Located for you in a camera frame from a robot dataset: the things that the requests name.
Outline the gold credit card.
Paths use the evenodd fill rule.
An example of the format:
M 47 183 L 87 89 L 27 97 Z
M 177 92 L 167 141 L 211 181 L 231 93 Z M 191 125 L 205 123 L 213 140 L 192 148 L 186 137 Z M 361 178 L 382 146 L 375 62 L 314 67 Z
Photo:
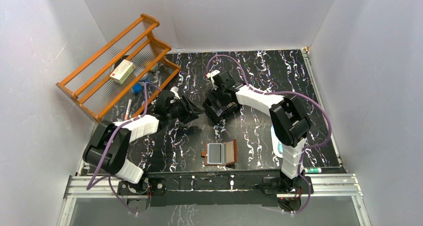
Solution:
M 233 141 L 223 144 L 223 162 L 229 164 L 235 161 L 235 148 Z

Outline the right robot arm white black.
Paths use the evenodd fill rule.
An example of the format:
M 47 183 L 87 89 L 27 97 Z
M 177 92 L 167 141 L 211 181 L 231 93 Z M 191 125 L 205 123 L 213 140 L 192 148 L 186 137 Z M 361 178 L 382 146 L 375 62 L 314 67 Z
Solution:
M 206 74 L 212 89 L 206 93 L 203 107 L 206 115 L 219 123 L 242 105 L 254 108 L 271 118 L 274 134 L 282 144 L 279 177 L 264 178 L 260 189 L 266 194 L 294 193 L 301 186 L 304 152 L 311 121 L 297 96 L 287 98 L 267 94 L 251 85 L 235 81 L 227 71 Z

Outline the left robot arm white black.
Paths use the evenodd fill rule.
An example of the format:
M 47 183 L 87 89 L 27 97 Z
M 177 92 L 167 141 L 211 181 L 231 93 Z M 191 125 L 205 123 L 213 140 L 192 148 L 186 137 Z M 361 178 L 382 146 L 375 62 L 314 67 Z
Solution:
M 137 194 L 149 188 L 146 172 L 127 159 L 130 143 L 165 129 L 172 120 L 184 124 L 199 118 L 205 111 L 176 90 L 161 91 L 143 114 L 125 121 L 101 121 L 83 153 L 84 162 L 108 175 L 126 181 Z

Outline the black card tray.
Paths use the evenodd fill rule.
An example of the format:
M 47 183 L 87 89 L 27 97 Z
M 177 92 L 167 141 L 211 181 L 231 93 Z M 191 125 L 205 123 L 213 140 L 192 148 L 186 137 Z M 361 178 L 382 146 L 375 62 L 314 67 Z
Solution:
M 220 120 L 226 119 L 229 114 L 239 110 L 240 104 L 235 96 L 229 93 L 215 95 L 209 92 L 206 94 L 203 108 L 206 116 L 217 124 Z

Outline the brown leather card holder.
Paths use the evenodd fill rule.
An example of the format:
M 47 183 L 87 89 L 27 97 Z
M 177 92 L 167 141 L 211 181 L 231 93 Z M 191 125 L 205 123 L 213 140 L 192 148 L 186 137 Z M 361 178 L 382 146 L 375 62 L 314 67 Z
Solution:
M 205 166 L 226 166 L 238 162 L 237 140 L 223 143 L 207 143 L 201 156 Z

